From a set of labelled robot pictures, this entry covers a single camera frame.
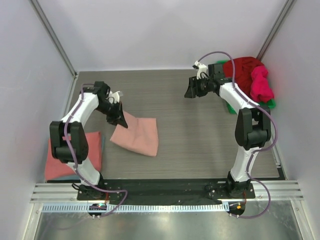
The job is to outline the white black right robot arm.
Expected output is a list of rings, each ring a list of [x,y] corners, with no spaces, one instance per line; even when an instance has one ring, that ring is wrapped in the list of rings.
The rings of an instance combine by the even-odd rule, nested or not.
[[[232,77],[225,76],[222,64],[205,65],[196,61],[193,68],[197,73],[189,78],[185,98],[215,93],[237,112],[234,136],[238,150],[221,190],[228,197],[241,198],[250,189],[252,165],[258,152],[271,138],[270,110],[251,101]]]

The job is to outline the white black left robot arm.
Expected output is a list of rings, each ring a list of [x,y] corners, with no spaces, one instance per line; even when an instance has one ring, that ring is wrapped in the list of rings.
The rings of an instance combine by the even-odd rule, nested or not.
[[[79,200],[100,200],[109,191],[101,172],[94,168],[89,158],[89,144],[84,126],[94,111],[106,116],[107,123],[128,127],[123,112],[121,91],[111,91],[103,81],[81,86],[77,101],[59,121],[49,125],[51,154],[67,165],[80,178],[80,184],[72,184]]]

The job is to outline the pink printed t shirt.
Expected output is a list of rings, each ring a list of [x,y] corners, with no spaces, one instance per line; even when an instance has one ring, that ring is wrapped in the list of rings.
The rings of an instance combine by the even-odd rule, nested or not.
[[[124,112],[127,128],[117,125],[110,141],[119,147],[137,154],[156,157],[159,148],[157,120],[135,117]]]

